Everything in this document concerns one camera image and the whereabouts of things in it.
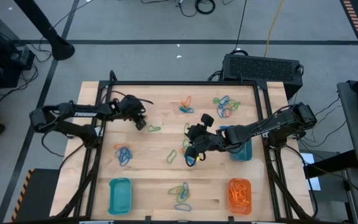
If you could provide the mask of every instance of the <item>wooden tabletop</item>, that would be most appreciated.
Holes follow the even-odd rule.
[[[98,82],[83,82],[78,104],[93,105],[96,99]],[[200,123],[203,113],[211,115],[215,122],[208,131],[213,132],[220,126],[250,124],[257,121],[254,91],[251,86],[148,86],[116,85],[113,90],[132,94],[138,98],[148,99],[154,105],[144,103],[147,125],[160,126],[161,130],[149,133],[147,128],[136,130],[130,121],[113,121],[106,125],[103,151],[99,167],[93,202],[92,219],[107,220],[144,220],[151,215],[152,220],[193,220],[193,221],[227,221],[233,214],[227,209],[227,183],[231,178],[244,178],[251,182],[252,212],[250,215],[235,215],[237,221],[274,221],[272,199],[267,179],[267,170],[261,137],[252,138],[252,159],[247,162],[234,162],[226,152],[207,152],[206,160],[195,167],[188,167],[179,152],[185,136],[183,128],[186,123]],[[287,105],[282,83],[268,83],[268,93],[272,110]],[[193,114],[182,113],[178,107],[191,95]],[[215,97],[229,95],[231,99],[241,102],[239,109],[230,118],[219,118]],[[116,93],[112,98],[121,99]],[[262,103],[264,118],[265,106]],[[77,118],[76,124],[88,124],[88,118]],[[81,144],[74,138],[68,141],[65,156]],[[121,167],[114,157],[114,145],[127,144],[133,155],[128,165]],[[296,141],[288,140],[288,145],[298,149]],[[172,150],[177,150],[177,157],[171,164],[166,158]],[[58,213],[71,199],[78,188],[83,166],[85,150],[73,155],[63,166],[50,214]],[[309,192],[300,158],[288,149],[282,150],[282,161],[287,179],[287,186],[296,201],[310,215],[313,214]],[[127,177],[132,182],[132,211],[127,215],[110,215],[109,182],[114,178]],[[175,210],[175,195],[168,195],[170,188],[187,182],[190,197],[186,201],[192,211]],[[281,214],[284,217],[282,196],[277,188]],[[81,214],[85,214],[88,191],[83,196]]]

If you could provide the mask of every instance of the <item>concrete floor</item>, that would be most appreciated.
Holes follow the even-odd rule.
[[[73,3],[76,6],[86,3],[85,0],[36,2],[52,24],[68,13]],[[6,125],[5,133],[0,135],[0,205],[10,180],[18,180],[11,183],[12,198],[5,203],[6,214],[4,209],[0,211],[0,221],[10,220],[29,169],[57,169],[62,161],[44,150],[40,145],[41,135],[34,134],[33,138],[29,138],[31,144],[22,168],[17,167],[16,176],[12,177],[29,129],[28,113],[42,102],[39,99],[46,80],[52,78],[45,104],[76,100],[81,82],[107,80],[112,69],[119,80],[206,80],[220,69],[224,54],[234,47],[233,44],[216,44],[209,40],[236,39],[243,3],[243,0],[235,0],[224,6],[217,1],[216,11],[211,15],[197,14],[187,18],[180,14],[174,1],[141,4],[135,0],[93,0],[75,13],[70,26],[66,25],[66,19],[63,20],[57,26],[59,34],[67,26],[68,40],[89,41],[76,44],[76,53],[68,60],[57,62],[50,59],[36,63],[38,79],[26,90],[17,91],[0,103],[0,122]],[[278,5],[278,0],[248,0],[241,40],[249,40],[249,43],[265,40]],[[193,1],[186,0],[183,10],[191,14],[194,11]],[[41,38],[13,0],[0,0],[0,18],[22,40],[36,41]],[[127,41],[95,44],[91,40],[177,40],[178,43],[137,44]],[[197,40],[197,44],[180,44],[183,40]],[[337,98],[337,82],[358,80],[358,44],[354,44],[357,37],[339,0],[286,0],[272,40],[308,40],[286,42],[287,45],[273,43],[268,57],[299,60],[305,66],[304,85],[298,92],[296,102],[309,104],[315,112]],[[332,45],[327,40],[340,42]],[[246,45],[239,45],[241,49],[253,56],[263,56],[265,45],[244,43]],[[43,45],[43,48],[48,49],[48,45]],[[44,53],[36,54],[42,58],[45,56]],[[344,122],[340,108],[334,113],[336,116],[332,114],[316,128],[318,142]],[[61,154],[66,142],[64,136],[55,133],[46,139],[46,144]],[[347,127],[344,126],[315,149],[332,152],[352,149]],[[320,209],[319,217],[336,222],[346,219],[344,208],[338,208],[337,203],[321,207],[332,206],[333,209]]]

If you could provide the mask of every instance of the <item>black metal frame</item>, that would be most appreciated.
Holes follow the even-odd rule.
[[[113,77],[112,80],[110,80],[110,81],[100,81],[99,82],[98,93],[96,95],[96,104],[101,103],[102,94],[103,94],[104,89],[107,87],[107,92],[106,92],[106,94],[107,94],[112,90],[114,85],[215,85],[215,86],[244,85],[244,86],[252,86],[254,89],[255,104],[256,104],[258,119],[259,120],[263,119],[263,112],[262,112],[262,106],[261,106],[261,102],[260,102],[259,89],[258,89],[256,82],[241,82],[241,83],[239,83],[239,82],[165,82],[165,81],[155,81],[155,82],[139,81],[138,82],[138,81],[117,81],[116,78]],[[107,97],[106,97],[107,101],[110,100],[110,97],[111,97],[110,95],[107,95]],[[267,113],[270,116],[272,114],[272,109],[271,109],[269,94],[268,94],[267,90],[264,90],[264,98],[265,98]],[[92,120],[92,125],[96,126],[96,119]],[[101,154],[105,126],[106,126],[106,122],[102,122],[101,127],[103,128],[103,135],[100,137],[101,138],[101,147],[96,149],[97,154]],[[265,160],[269,161],[269,160],[271,160],[270,148],[266,145],[266,143],[264,141],[262,141],[262,143],[263,143],[263,147],[264,147]],[[88,173],[91,151],[92,151],[92,149],[87,148],[86,152],[85,152],[83,168],[81,171],[80,185],[84,182],[85,177]],[[99,163],[99,160],[100,160],[100,157],[95,158],[94,162]],[[278,174],[279,174],[281,180],[283,181],[283,183],[286,185],[282,161],[281,161],[281,157],[280,157],[279,153],[276,154],[276,160],[277,160]],[[91,213],[92,213],[93,199],[94,199],[94,194],[95,194],[95,190],[96,190],[96,181],[97,181],[97,175],[91,182],[91,186],[89,188],[89,197],[88,197],[88,201],[86,204],[85,216],[89,217],[89,218],[91,217]],[[279,208],[279,204],[278,204],[275,182],[270,177],[268,178],[268,182],[269,182],[270,193],[271,193],[271,198],[272,198],[274,216],[275,216],[275,219],[278,220],[281,218],[281,215],[280,215],[280,208]],[[292,219],[291,207],[289,206],[289,203],[285,198],[283,198],[283,201],[284,201],[284,205],[285,205],[285,212],[287,214],[287,218]],[[78,203],[76,204],[75,210],[74,210],[74,214],[73,214],[74,217],[80,216],[81,204],[82,204],[82,199],[79,199]],[[115,222],[117,222],[117,223],[118,222],[120,222],[120,223],[150,223],[151,217],[146,217],[145,220],[123,220],[123,221],[115,221]],[[153,221],[153,223],[157,223],[157,222],[158,223],[172,223],[172,221]],[[229,223],[251,223],[251,222],[235,222],[233,217],[228,217],[228,222]],[[224,222],[224,221],[209,222],[208,221],[208,222],[191,222],[191,223],[217,223],[218,224],[218,223],[227,223],[227,222]]]

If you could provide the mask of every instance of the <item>teal plastic container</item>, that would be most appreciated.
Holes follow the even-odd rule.
[[[230,126],[221,126],[221,129],[226,129]],[[230,154],[233,161],[249,161],[252,159],[252,139],[246,142],[239,153]]]
[[[132,210],[132,184],[128,178],[117,178],[110,181],[111,215],[125,215]]]

